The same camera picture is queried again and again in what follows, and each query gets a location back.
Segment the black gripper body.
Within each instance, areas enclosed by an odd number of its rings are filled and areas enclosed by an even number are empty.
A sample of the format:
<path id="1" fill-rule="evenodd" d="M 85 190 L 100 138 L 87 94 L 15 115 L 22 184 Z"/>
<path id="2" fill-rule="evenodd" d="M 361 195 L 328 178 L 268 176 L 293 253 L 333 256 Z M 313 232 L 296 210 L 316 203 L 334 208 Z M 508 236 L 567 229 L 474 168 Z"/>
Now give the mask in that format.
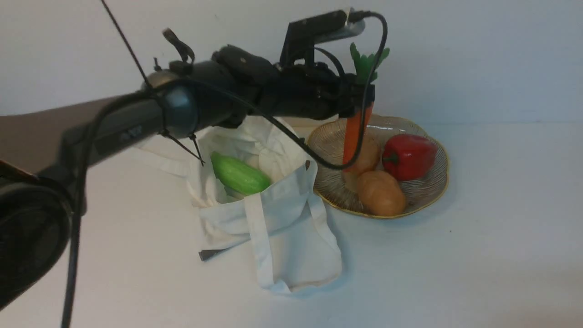
<path id="1" fill-rule="evenodd" d="M 360 85 L 351 73 L 337 75 L 327 64 L 294 64 L 266 84 L 260 109 L 279 118 L 349 118 L 360 105 Z"/>

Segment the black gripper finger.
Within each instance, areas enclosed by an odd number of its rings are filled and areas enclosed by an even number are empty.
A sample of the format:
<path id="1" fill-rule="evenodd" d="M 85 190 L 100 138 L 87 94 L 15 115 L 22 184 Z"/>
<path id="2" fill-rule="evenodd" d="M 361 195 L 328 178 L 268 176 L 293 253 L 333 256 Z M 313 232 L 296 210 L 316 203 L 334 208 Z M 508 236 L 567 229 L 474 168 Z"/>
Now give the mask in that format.
<path id="1" fill-rule="evenodd" d="M 363 108 L 368 108 L 375 101 L 375 85 L 357 84 L 350 85 L 350 118 L 359 117 Z"/>

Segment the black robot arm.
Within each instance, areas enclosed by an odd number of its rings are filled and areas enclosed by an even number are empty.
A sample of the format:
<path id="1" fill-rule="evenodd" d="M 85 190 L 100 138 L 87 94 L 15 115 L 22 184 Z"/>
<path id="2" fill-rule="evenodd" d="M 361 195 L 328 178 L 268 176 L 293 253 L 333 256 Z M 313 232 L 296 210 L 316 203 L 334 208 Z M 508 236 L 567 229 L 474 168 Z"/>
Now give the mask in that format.
<path id="1" fill-rule="evenodd" d="M 360 117 L 376 73 L 362 81 L 307 60 L 305 47 L 279 64 L 227 45 L 208 61 L 173 61 L 148 77 L 152 90 L 83 105 L 1 118 L 1 307 L 35 285 L 60 259 L 86 212 L 77 182 L 90 166 L 147 137 L 183 139 L 208 127 L 237 128 L 248 116 L 324 120 Z"/>

